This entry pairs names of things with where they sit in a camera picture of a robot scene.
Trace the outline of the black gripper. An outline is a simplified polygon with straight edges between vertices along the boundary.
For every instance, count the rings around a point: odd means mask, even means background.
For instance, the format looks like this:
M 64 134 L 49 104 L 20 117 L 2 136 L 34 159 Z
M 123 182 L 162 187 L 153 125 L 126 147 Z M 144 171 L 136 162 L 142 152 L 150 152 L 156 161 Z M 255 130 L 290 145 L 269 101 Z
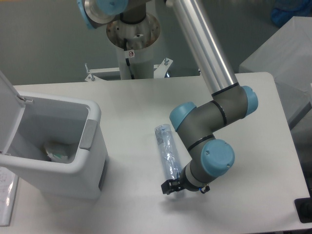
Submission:
M 202 186 L 198 187 L 193 185 L 186 177 L 185 170 L 182 170 L 179 176 L 179 179 L 168 179 L 161 184 L 162 193 L 164 195 L 169 195 L 173 192 L 179 192 L 182 188 L 191 191 L 197 192 L 199 189 L 203 188 Z

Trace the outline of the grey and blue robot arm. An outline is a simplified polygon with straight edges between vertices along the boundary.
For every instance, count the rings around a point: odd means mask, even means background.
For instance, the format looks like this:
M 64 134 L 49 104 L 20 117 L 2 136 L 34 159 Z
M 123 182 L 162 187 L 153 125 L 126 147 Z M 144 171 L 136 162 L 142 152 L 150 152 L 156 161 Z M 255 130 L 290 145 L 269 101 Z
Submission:
M 151 78 L 154 74 L 147 49 L 158 39 L 158 20 L 146 10 L 144 0 L 79 0 L 79 11 L 90 29 L 106 26 L 115 46 L 122 79 Z M 208 16 L 199 0 L 167 0 L 181 26 L 212 100 L 199 107 L 183 103 L 170 113 L 170 121 L 191 156 L 161 188 L 164 194 L 181 190 L 206 193 L 209 184 L 234 163 L 234 151 L 214 132 L 253 113 L 258 98 L 241 86 L 223 56 Z

